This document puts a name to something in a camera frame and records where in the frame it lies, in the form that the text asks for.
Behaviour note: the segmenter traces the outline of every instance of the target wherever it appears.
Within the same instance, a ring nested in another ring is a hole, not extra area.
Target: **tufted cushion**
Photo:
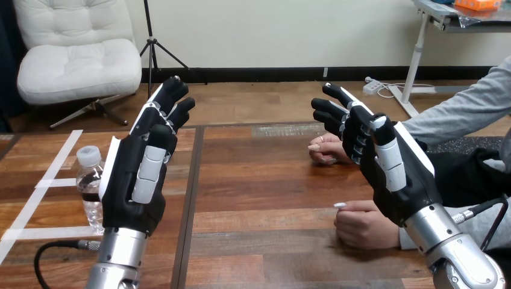
[[[126,39],[82,46],[41,45],[21,63],[18,90],[29,104],[134,93],[142,76],[137,48]]]
[[[25,45],[85,45],[108,39],[132,41],[124,0],[14,0]]]

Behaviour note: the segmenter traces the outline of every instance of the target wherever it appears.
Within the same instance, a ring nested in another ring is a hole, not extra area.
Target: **plastic bottle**
[[[103,207],[99,199],[99,183],[103,174],[105,162],[96,146],[85,146],[77,152],[78,162],[81,165],[77,176],[77,188],[83,199],[83,207],[89,225],[94,227],[97,234],[104,231]]]

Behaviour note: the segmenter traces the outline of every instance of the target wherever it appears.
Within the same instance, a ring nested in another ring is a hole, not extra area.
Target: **power strip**
[[[378,93],[378,89],[380,89],[383,86],[383,84],[377,80],[372,80],[371,82],[364,85],[364,93],[367,93],[368,95],[375,95]]]

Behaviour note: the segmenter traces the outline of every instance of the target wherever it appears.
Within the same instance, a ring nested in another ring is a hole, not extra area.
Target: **white wall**
[[[155,37],[190,67],[408,66],[421,22],[409,0],[148,1]],[[143,1],[127,3],[141,50]],[[508,55],[511,33],[429,26],[421,65],[490,66]],[[157,56],[160,67],[180,67]]]

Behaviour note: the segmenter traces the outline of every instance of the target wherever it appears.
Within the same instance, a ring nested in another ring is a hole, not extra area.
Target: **prosthetic hand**
[[[112,139],[99,186],[105,232],[88,289],[138,288],[148,238],[165,210],[161,188],[174,153],[177,130],[189,119],[192,98],[178,101],[188,87],[175,76],[142,107],[130,134]]]
[[[425,256],[436,288],[504,288],[495,261],[484,254],[441,205],[434,168],[403,124],[373,114],[345,89],[327,83],[323,92],[343,105],[314,98],[314,119],[343,141],[343,148],[374,189],[373,200],[404,227]]]

